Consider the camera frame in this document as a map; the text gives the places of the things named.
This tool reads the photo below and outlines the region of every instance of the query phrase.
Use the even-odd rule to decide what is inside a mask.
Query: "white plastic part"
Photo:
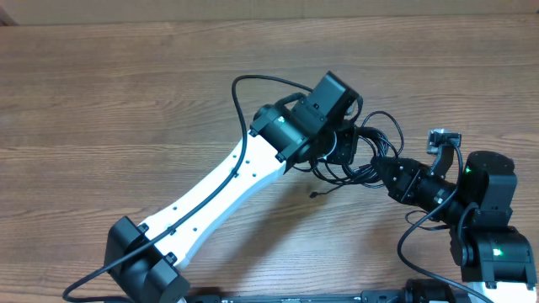
[[[236,166],[241,150],[240,141],[232,153],[187,194],[164,210],[147,217],[142,222],[149,227],[147,238],[151,240],[165,231],[213,192]],[[202,243],[232,212],[252,194],[285,173],[286,162],[279,162],[276,154],[276,149],[262,136],[248,136],[247,152],[238,175],[206,206],[177,228],[172,236],[159,241],[156,248],[163,256],[173,253],[178,258],[174,264],[178,270],[186,268]]]
[[[485,295],[494,303],[536,303],[536,288],[528,290],[525,283],[497,282],[496,289],[488,289],[484,282],[471,282],[468,287]],[[472,303],[484,303],[475,295],[469,295]]]

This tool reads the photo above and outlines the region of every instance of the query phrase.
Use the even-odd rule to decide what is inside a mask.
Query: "robotic arm link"
[[[266,104],[256,113],[247,131],[235,87],[239,80],[248,78],[283,82],[310,94],[294,93],[275,104]],[[363,104],[361,96],[332,72],[314,89],[274,77],[243,76],[232,84],[232,97],[242,123],[243,138],[230,155],[183,197],[138,226],[127,217],[116,222],[109,230],[104,266],[68,287],[64,300],[205,302],[207,297],[193,300],[186,296],[189,282],[180,272],[208,236],[252,194],[297,163],[310,162],[311,170],[316,169],[318,162],[343,167],[351,164],[357,139],[365,133],[363,128],[355,126]],[[295,104],[288,109],[286,105],[292,102]],[[357,114],[346,120],[344,117],[351,114],[356,104]],[[444,130],[430,132],[428,152],[437,155],[431,167],[399,158],[402,147],[396,151],[385,136],[380,140],[381,145],[376,146],[391,147],[395,157],[377,157],[375,147],[367,142],[375,151],[369,168],[374,175],[370,178],[371,181],[381,179],[389,196],[397,202],[431,212],[450,198],[453,191],[457,192],[454,199],[444,202],[444,207],[429,219],[444,221],[450,229],[451,255],[461,267],[462,280],[492,302],[535,302],[536,272],[531,246],[514,227],[508,226],[512,213],[510,202],[516,188],[513,162],[497,153],[476,151],[468,158],[462,181],[453,184],[445,181],[445,175],[452,163],[452,147],[460,146],[460,134]],[[105,271],[129,298],[69,295]],[[446,283],[433,279],[409,280],[403,290],[364,291],[351,300],[367,302],[368,297],[375,299],[371,302],[381,303],[483,302],[474,295],[454,292]]]

